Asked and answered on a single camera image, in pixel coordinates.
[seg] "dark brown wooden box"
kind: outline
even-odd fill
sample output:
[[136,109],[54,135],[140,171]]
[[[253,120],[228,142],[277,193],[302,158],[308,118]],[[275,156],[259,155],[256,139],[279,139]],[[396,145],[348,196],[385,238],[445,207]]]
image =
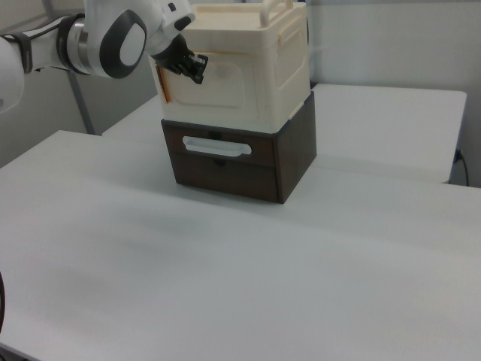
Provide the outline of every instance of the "dark brown wooden box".
[[[284,203],[316,158],[314,94],[277,133],[265,134],[162,121],[178,184]],[[248,144],[250,155],[217,156],[187,150],[183,137]]]

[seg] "wooden drawer unit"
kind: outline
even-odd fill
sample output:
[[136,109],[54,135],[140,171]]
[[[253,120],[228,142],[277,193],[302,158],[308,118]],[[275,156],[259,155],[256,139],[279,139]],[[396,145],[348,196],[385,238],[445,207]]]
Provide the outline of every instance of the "wooden drawer unit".
[[313,93],[277,133],[162,121],[178,184],[284,203],[316,158]]

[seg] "white tabletop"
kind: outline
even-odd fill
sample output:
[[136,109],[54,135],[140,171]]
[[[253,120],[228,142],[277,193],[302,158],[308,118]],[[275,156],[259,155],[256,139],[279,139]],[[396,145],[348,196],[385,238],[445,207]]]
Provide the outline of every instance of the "white tabletop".
[[0,343],[40,361],[479,360],[481,191],[310,168],[275,205],[161,145],[59,132],[0,169]]
[[[420,181],[449,180],[466,94],[319,84],[315,167]],[[158,96],[107,130],[109,138],[165,144]]]

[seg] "drawer handle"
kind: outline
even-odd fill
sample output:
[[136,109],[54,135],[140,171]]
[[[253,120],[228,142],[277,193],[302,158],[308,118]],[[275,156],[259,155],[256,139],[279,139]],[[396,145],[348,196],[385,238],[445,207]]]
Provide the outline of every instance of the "drawer handle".
[[216,141],[214,139],[183,137],[182,142],[187,150],[199,153],[216,154],[217,156],[241,156],[251,154],[252,148],[247,144],[231,141]]

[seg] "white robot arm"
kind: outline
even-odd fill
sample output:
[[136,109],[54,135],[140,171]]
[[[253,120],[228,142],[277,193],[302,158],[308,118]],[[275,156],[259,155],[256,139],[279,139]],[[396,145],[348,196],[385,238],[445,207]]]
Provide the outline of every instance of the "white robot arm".
[[25,74],[54,67],[123,78],[147,52],[159,66],[202,83],[207,57],[180,32],[195,15],[187,0],[84,0],[85,14],[0,35],[0,113],[15,106]]

